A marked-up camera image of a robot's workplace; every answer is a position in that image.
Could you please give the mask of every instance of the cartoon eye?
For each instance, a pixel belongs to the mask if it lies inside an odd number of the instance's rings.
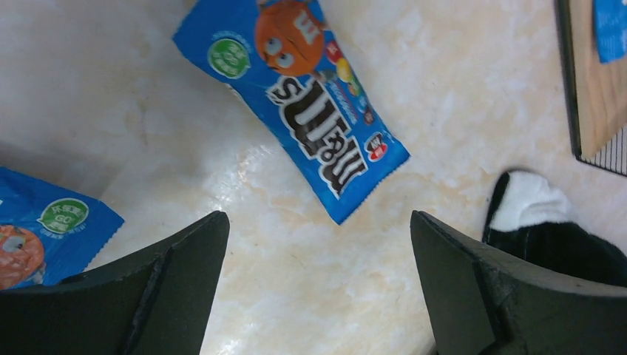
[[[7,253],[15,253],[19,249],[22,249],[25,243],[26,240],[24,239],[24,237],[18,237],[16,235],[13,235],[11,237],[8,237],[4,244],[2,244],[2,250]]]
[[[277,64],[281,68],[289,68],[294,64],[294,56],[290,53],[283,53],[279,59],[277,59]]]
[[[282,49],[283,43],[277,37],[272,37],[265,43],[265,52],[269,55],[276,55]]]

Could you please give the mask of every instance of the green circular logo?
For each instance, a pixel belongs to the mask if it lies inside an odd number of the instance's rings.
[[[209,64],[214,70],[229,79],[238,79],[251,67],[246,48],[234,39],[222,38],[209,48]]]
[[[89,207],[75,198],[61,198],[52,202],[41,213],[37,222],[53,233],[64,234],[87,219]]]

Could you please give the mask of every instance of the beige marble surface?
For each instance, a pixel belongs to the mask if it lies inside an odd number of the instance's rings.
[[[345,225],[257,119],[176,50],[193,0],[0,2],[0,163],[126,218],[92,266],[227,212],[202,354],[425,354],[410,213],[478,237],[511,166],[544,173],[591,230],[627,249],[627,179],[570,155],[551,1],[321,1],[413,155]]]

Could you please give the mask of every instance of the blue packet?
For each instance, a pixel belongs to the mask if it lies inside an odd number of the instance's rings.
[[[96,199],[0,167],[0,290],[81,273],[123,222]]]
[[[199,0],[174,42],[271,130],[338,224],[410,156],[317,1]]]
[[[627,53],[627,1],[594,0],[594,33],[601,63]]]

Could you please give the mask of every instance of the orange cartoon character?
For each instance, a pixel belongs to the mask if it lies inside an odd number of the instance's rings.
[[[35,234],[15,226],[0,226],[0,290],[26,280],[42,283],[44,246]]]
[[[331,78],[316,70],[325,53],[324,21],[309,9],[312,0],[257,0],[260,16],[255,27],[255,46],[261,59],[285,76],[312,75],[320,81]]]

